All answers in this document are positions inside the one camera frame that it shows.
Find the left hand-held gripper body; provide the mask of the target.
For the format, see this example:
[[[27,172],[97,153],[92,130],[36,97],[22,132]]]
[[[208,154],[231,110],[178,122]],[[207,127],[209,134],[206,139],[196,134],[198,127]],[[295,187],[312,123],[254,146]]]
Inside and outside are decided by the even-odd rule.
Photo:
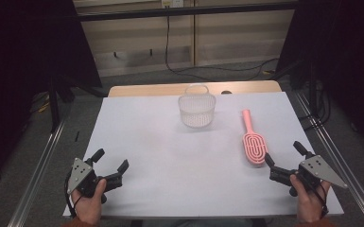
[[[115,190],[123,185],[123,174],[117,172],[108,176],[97,176],[94,165],[89,166],[86,161],[76,158],[70,172],[70,178],[67,180],[66,193],[71,195],[77,190],[82,197],[91,198],[95,193],[98,182],[105,179],[107,184],[104,192]]]

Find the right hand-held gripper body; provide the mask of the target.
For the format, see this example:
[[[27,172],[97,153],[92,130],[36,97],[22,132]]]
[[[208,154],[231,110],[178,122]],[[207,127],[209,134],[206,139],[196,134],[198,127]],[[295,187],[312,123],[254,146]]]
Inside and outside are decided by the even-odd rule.
[[[301,161],[297,169],[288,170],[278,166],[270,168],[269,178],[272,181],[289,186],[289,194],[292,197],[296,197],[297,191],[290,181],[291,175],[297,176],[306,191],[315,191],[321,185],[321,181],[327,181],[341,188],[348,187],[347,183],[339,177],[336,171],[320,155]]]

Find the pink hairbrush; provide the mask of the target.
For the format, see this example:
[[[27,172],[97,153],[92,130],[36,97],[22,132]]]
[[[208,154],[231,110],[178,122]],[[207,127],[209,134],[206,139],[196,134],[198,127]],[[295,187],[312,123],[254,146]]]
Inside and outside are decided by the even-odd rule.
[[[261,166],[265,162],[265,156],[268,153],[265,139],[253,130],[251,112],[243,110],[242,115],[246,127],[246,133],[243,135],[246,157],[253,165]]]

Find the clear plastic basket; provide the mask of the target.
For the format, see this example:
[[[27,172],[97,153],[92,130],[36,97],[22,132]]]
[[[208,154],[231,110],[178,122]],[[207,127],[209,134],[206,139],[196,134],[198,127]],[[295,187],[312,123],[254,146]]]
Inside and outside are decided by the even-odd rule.
[[[205,84],[188,85],[178,100],[182,123],[196,129],[208,126],[214,119],[216,104],[216,97]]]

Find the person's left hand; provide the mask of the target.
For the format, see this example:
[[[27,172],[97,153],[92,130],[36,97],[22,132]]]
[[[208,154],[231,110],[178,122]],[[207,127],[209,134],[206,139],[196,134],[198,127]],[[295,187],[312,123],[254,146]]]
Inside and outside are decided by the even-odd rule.
[[[101,196],[104,193],[106,184],[107,182],[105,179],[100,180],[95,188],[95,193],[91,198],[82,197],[77,190],[72,192],[72,200],[76,203],[75,209],[77,216],[75,218],[92,224],[100,224],[102,210]]]

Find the person's right hand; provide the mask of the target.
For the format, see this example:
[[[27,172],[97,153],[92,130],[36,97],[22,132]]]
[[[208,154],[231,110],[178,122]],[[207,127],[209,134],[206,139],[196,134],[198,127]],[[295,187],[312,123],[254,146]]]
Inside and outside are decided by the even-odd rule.
[[[321,219],[328,219],[328,218],[323,218],[321,216],[322,203],[320,202],[318,197],[313,192],[307,192],[302,182],[295,175],[290,176],[290,181],[298,193],[298,201],[297,201],[298,223],[310,223],[319,221]]]

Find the white table sheet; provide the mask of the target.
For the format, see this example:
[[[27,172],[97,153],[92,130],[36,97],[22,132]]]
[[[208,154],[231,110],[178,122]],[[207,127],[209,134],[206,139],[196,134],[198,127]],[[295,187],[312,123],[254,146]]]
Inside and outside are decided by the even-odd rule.
[[[272,181],[267,166],[252,165],[242,137],[250,110],[277,166],[293,169],[310,145],[287,95],[219,95],[213,122],[192,129],[181,121],[176,96],[104,99],[85,155],[104,149],[98,175],[129,169],[123,185],[108,192],[106,218],[250,218],[293,215],[296,200]]]

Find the black metal stand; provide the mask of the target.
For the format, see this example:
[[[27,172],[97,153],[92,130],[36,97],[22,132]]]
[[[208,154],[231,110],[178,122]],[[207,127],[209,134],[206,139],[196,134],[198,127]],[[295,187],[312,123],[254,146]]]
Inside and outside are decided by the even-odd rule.
[[[317,108],[316,76],[310,61],[296,60],[285,67],[277,67],[270,80],[278,80],[284,76],[289,77],[290,87],[293,90],[301,89],[308,85],[309,106],[312,111]]]
[[[52,117],[52,132],[55,132],[59,128],[61,122],[58,97],[60,97],[64,103],[73,102],[75,100],[75,95],[71,90],[72,87],[79,88],[96,97],[107,97],[109,94],[108,91],[102,88],[88,86],[81,81],[77,81],[76,79],[72,79],[65,75],[51,77],[48,84],[48,94]]]

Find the black curtain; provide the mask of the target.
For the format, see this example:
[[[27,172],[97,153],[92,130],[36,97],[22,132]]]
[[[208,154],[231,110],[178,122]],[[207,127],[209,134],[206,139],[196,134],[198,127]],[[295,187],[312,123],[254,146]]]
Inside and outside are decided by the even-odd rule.
[[[101,80],[74,0],[0,0],[0,168],[30,117],[32,99],[68,79],[99,87]]]
[[[276,71],[314,75],[364,135],[364,0],[297,0]]]

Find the black crossbar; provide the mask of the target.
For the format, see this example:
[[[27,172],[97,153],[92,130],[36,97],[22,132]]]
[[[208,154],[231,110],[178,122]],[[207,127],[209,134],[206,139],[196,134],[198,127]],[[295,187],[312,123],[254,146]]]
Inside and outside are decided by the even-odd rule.
[[[140,18],[156,18],[156,17],[170,17],[170,16],[220,14],[220,13],[275,11],[275,10],[295,9],[298,6],[299,6],[298,1],[291,1],[291,2],[263,3],[263,4],[189,7],[189,8],[178,8],[178,9],[143,9],[143,10],[118,11],[118,12],[83,13],[79,14],[76,17],[76,20],[80,22],[90,22],[90,21],[140,19]]]

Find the metal floor rail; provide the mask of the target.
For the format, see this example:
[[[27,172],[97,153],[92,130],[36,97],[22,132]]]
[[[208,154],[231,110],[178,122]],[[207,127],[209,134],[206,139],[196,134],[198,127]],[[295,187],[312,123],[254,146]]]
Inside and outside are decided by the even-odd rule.
[[[42,156],[29,180],[22,198],[18,202],[16,209],[7,227],[24,227],[28,213],[38,194],[43,176],[49,165],[53,152],[60,140],[64,122],[61,121],[50,133],[48,141],[44,147]]]
[[[311,123],[311,129],[313,129],[320,138],[324,148],[333,161],[338,173],[342,176],[343,180],[348,184],[349,190],[354,197],[356,204],[358,205],[361,213],[364,216],[364,188],[360,182],[356,179],[353,171],[349,168],[348,164],[341,155],[338,147],[332,140],[326,128],[310,111],[309,101],[303,93],[296,93],[295,97],[299,101],[303,111],[309,114],[309,121]]]

